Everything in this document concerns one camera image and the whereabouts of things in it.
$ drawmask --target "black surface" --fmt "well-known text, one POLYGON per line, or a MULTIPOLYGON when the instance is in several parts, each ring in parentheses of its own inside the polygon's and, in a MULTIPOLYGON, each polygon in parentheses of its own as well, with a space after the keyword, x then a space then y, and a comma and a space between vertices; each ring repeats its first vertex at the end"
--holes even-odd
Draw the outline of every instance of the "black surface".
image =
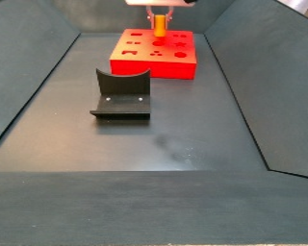
POLYGON ((77 35, 52 1, 0 1, 0 135, 77 35))
POLYGON ((270 168, 308 176, 308 19, 237 0, 205 36, 270 168))
POLYGON ((0 174, 0 245, 308 244, 308 180, 272 172, 0 174))
POLYGON ((264 171, 203 35, 193 81, 152 79, 152 117, 97 121, 95 69, 111 70, 120 35, 85 35, 0 142, 0 171, 264 171))
MULTIPOLYGON (((127 28, 149 29, 145 7, 128 6, 124 0, 52 0, 82 33, 121 33, 127 28)), ((203 34, 233 0, 201 0, 191 8, 176 8, 172 30, 203 34)), ((155 7, 153 12, 167 13, 155 7)))

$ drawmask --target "black plastic part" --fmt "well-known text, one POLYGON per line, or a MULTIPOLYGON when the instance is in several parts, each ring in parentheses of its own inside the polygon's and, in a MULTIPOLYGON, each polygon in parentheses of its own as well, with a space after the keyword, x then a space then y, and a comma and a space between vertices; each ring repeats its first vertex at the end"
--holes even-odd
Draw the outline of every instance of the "black plastic part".
POLYGON ((151 118, 151 70, 131 76, 111 75, 96 69, 101 96, 96 117, 112 119, 151 118))

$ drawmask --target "red shape sorter block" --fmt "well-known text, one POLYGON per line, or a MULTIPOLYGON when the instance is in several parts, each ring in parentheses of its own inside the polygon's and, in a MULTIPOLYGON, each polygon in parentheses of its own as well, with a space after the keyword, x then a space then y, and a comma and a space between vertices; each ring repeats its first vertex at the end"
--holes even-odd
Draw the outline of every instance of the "red shape sorter block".
POLYGON ((168 30, 165 37, 155 37, 153 30, 127 29, 111 56, 111 68, 116 75, 151 69, 152 77, 192 80, 196 70, 192 32, 168 30))

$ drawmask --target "black bracket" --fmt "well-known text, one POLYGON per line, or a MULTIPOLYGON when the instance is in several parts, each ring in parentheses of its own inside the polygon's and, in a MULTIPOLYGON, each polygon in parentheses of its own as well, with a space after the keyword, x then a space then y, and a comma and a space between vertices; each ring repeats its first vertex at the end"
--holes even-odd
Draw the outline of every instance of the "black bracket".
POLYGON ((96 69, 100 87, 97 110, 91 111, 101 118, 151 117, 151 70, 136 75, 112 75, 96 69))

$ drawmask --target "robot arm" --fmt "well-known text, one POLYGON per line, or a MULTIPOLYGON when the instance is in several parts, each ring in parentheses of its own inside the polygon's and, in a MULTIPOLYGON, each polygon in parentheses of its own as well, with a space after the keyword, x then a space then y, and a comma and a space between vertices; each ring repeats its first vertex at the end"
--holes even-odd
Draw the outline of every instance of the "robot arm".
POLYGON ((125 0, 128 5, 147 6, 148 19, 152 24, 156 37, 165 36, 168 23, 172 20, 173 7, 192 7, 197 0, 125 0), (169 8, 167 15, 155 15, 152 6, 167 6, 169 8))
POLYGON ((197 0, 125 0, 128 5, 191 7, 197 0))

